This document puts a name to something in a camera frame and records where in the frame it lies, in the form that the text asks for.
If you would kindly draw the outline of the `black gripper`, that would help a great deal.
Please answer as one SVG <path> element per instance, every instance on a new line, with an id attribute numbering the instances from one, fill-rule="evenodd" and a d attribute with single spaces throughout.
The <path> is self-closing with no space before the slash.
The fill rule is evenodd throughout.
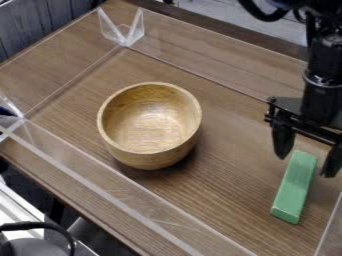
<path id="1" fill-rule="evenodd" d="M 332 119 L 324 124 L 308 119 L 300 113 L 300 98 L 270 97 L 264 121 L 270 123 L 274 152 L 284 159 L 292 149 L 295 135 L 332 146 L 327 154 L 320 175 L 332 178 L 342 169 L 342 109 L 336 110 Z"/>

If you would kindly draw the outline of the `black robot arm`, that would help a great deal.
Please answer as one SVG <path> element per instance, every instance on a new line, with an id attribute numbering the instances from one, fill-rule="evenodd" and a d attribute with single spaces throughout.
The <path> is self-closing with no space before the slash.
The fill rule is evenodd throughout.
<path id="1" fill-rule="evenodd" d="M 238 0 L 248 14 L 275 22 L 291 14 L 306 26 L 308 62 L 299 98 L 267 99 L 274 152 L 286 158 L 298 134 L 331 146 L 320 175 L 332 178 L 342 170 L 342 0 L 266 0 L 266 13 L 254 0 Z"/>

